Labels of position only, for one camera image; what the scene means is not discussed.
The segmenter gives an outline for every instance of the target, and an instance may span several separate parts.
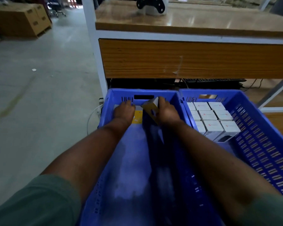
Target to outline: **office chair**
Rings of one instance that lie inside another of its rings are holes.
[[[59,18],[59,14],[66,16],[66,14],[62,11],[62,3],[59,0],[48,0],[47,6],[50,9],[50,14],[54,14]]]

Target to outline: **green t-shirt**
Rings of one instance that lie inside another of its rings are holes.
[[[79,218],[79,192],[55,175],[40,175],[0,206],[0,226],[74,226]],[[239,220],[243,226],[283,226],[283,196],[264,194]]]

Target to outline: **forearm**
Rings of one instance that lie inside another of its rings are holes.
[[[42,174],[67,179],[85,201],[127,128],[120,118],[113,119],[58,156]]]
[[[261,175],[184,122],[171,125],[217,200],[232,219],[262,193],[279,194]]]

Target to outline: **wooden drawer front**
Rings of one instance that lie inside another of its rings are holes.
[[[283,45],[100,39],[106,78],[283,79]]]

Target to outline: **small white carton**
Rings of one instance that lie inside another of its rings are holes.
[[[214,110],[219,121],[232,121],[233,117],[227,110]]]
[[[221,102],[209,102],[212,110],[226,110]]]
[[[192,117],[193,117],[194,121],[201,121],[201,118],[200,118],[200,116],[198,114],[198,111],[191,110],[191,114],[192,114]]]
[[[217,143],[224,143],[236,136],[240,131],[238,126],[234,121],[220,121],[222,127],[224,128],[225,132],[219,135],[214,142]]]
[[[201,119],[204,121],[217,120],[217,117],[213,110],[199,110],[198,112]]]
[[[195,121],[195,123],[196,123],[196,126],[198,128],[198,132],[204,135],[206,133],[206,129],[204,127],[203,122],[202,121]]]
[[[196,111],[196,108],[195,108],[193,102],[187,102],[187,104],[189,106],[190,111]]]
[[[203,121],[203,123],[206,128],[206,133],[204,134],[204,136],[210,140],[216,139],[217,136],[224,132],[220,121]]]
[[[211,110],[207,102],[194,102],[196,110]]]

